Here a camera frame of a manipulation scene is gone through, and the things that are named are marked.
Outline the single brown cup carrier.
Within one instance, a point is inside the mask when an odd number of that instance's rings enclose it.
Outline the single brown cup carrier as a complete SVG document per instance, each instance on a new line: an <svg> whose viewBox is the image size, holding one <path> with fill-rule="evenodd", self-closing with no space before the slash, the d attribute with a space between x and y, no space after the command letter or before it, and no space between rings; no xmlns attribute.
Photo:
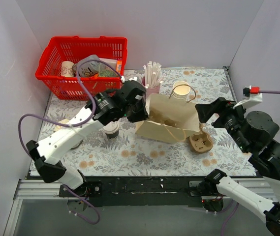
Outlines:
<svg viewBox="0 0 280 236"><path fill-rule="evenodd" d="M172 127L177 126L177 122L175 120L172 120L168 116L164 115L163 113L160 113L159 111L152 110L150 112L150 118L151 121L162 124L162 125L168 125Z"/></svg>

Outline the white plastic cup lid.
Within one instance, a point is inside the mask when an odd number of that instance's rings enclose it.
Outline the white plastic cup lid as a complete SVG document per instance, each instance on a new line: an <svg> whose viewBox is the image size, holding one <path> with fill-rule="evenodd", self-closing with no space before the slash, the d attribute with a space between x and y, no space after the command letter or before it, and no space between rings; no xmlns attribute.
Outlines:
<svg viewBox="0 0 280 236"><path fill-rule="evenodd" d="M119 121L112 121L112 122L108 123L106 126L104 126L102 128L102 130L106 134L114 134L119 130L119 128L120 128Z"/></svg>

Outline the brown cardboard cup carrier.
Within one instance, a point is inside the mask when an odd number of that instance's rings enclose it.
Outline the brown cardboard cup carrier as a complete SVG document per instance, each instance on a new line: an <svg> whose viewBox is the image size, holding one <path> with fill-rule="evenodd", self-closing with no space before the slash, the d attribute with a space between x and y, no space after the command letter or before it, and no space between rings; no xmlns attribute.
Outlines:
<svg viewBox="0 0 280 236"><path fill-rule="evenodd" d="M209 152L214 145L214 142L209 133L202 131L198 134L191 135L188 138L191 151L203 154Z"/></svg>

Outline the cream paper bag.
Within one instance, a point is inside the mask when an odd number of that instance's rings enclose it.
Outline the cream paper bag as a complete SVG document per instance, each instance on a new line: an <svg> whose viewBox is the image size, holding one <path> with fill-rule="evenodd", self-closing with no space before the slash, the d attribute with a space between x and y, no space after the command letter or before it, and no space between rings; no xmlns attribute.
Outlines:
<svg viewBox="0 0 280 236"><path fill-rule="evenodd" d="M170 144L183 142L201 131L198 113L190 100L153 93L146 99L148 119L136 123L135 134Z"/></svg>

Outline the black single paper cup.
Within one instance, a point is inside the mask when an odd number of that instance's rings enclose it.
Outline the black single paper cup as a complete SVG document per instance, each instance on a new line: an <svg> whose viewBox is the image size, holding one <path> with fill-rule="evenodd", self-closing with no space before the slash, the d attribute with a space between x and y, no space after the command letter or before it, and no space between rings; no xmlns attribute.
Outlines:
<svg viewBox="0 0 280 236"><path fill-rule="evenodd" d="M119 135L119 130L114 133L105 133L108 139L115 138Z"/></svg>

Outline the pink straw holder cup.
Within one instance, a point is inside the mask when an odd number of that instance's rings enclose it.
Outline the pink straw holder cup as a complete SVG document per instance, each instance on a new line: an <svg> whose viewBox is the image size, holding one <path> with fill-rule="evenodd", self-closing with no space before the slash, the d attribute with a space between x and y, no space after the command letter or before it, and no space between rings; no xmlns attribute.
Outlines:
<svg viewBox="0 0 280 236"><path fill-rule="evenodd" d="M141 83L144 87L146 87L144 76L142 77ZM154 88L147 87L146 88L146 98L148 98L151 94L159 93L159 91L160 91L160 84Z"/></svg>

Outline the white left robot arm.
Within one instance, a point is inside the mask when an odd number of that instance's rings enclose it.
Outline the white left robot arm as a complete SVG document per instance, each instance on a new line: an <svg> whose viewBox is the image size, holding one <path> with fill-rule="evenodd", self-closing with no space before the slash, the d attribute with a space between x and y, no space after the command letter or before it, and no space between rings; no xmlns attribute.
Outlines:
<svg viewBox="0 0 280 236"><path fill-rule="evenodd" d="M127 117L129 122L148 118L145 109L146 88L136 80L128 80L120 89L109 89L90 97L87 104L72 118L65 128L38 142L26 144L28 154L45 183L58 181L77 197L86 193L84 175L62 163L62 157L88 135L110 122Z"/></svg>

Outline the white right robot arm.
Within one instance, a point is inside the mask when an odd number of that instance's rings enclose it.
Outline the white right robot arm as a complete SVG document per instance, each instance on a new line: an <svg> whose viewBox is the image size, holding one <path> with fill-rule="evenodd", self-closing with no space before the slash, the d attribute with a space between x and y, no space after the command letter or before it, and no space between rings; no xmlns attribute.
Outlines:
<svg viewBox="0 0 280 236"><path fill-rule="evenodd" d="M202 197L221 194L255 214L275 236L280 236L280 143L274 137L279 126L262 111L247 112L244 106L225 98L210 104L197 104L201 123L212 115L218 118L214 128L224 128L260 178L238 180L219 169L211 171L200 182L190 182L190 192Z"/></svg>

